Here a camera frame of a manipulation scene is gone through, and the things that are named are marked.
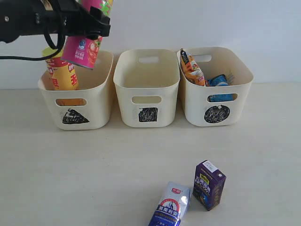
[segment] bin handle hole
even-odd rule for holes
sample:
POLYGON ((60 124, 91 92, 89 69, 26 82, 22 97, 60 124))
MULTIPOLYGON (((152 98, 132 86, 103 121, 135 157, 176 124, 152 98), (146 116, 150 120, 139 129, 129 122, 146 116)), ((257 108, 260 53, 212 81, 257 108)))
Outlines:
POLYGON ((75 98, 75 99, 56 99, 55 103, 58 106, 85 106, 87 104, 87 101, 82 98, 75 98))
POLYGON ((162 98, 159 96, 148 96, 148 97, 132 97, 132 102, 136 105, 151 105, 159 104, 162 102, 162 98))
POLYGON ((229 102, 229 101, 234 101, 238 98, 237 93, 229 93, 229 94, 214 94, 210 95, 207 98, 207 101, 209 103, 214 103, 214 102, 229 102))
POLYGON ((212 60, 212 56, 207 54, 207 55, 195 55, 193 56, 196 62, 209 62, 212 60))
POLYGON ((138 62, 142 64, 156 64, 159 63, 158 56, 146 56, 138 58, 138 62))

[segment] white wall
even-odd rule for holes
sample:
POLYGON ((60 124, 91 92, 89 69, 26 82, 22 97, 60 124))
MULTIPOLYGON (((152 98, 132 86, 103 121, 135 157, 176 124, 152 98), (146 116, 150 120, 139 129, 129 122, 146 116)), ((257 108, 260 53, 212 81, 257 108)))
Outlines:
MULTIPOLYGON (((102 49, 223 46, 255 82, 301 81, 300 0, 115 0, 102 49)), ((40 56, 42 36, 0 44, 1 55, 40 56)), ((0 61, 0 89, 36 88, 44 62, 0 61)))

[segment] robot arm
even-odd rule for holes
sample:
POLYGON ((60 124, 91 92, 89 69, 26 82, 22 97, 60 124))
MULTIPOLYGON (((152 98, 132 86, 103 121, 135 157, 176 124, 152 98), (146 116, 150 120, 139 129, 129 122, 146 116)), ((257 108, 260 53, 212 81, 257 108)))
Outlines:
MULTIPOLYGON (((0 41, 10 43, 19 36, 43 34, 52 49, 60 52, 65 36, 86 36, 96 40, 110 34, 110 18, 91 7, 90 12, 75 0, 0 0, 0 41), (50 34, 57 34, 55 45, 50 34)), ((0 56, 0 59, 44 60, 0 56)))

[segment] black circle drawing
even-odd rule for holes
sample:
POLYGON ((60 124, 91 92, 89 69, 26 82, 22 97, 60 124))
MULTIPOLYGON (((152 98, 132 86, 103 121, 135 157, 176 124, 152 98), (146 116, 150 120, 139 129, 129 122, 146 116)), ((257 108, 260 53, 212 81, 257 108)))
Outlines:
POLYGON ((226 120, 230 115, 230 109, 227 106, 219 105, 210 107, 204 116, 204 119, 208 123, 219 123, 226 120))

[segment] black square drawing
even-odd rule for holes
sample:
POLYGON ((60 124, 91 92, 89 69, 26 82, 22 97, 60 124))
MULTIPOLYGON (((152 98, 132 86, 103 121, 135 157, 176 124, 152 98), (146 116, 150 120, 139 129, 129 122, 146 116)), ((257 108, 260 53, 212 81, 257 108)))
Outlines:
POLYGON ((157 121, 158 108, 150 107, 140 109, 141 111, 139 113, 139 122, 157 121))

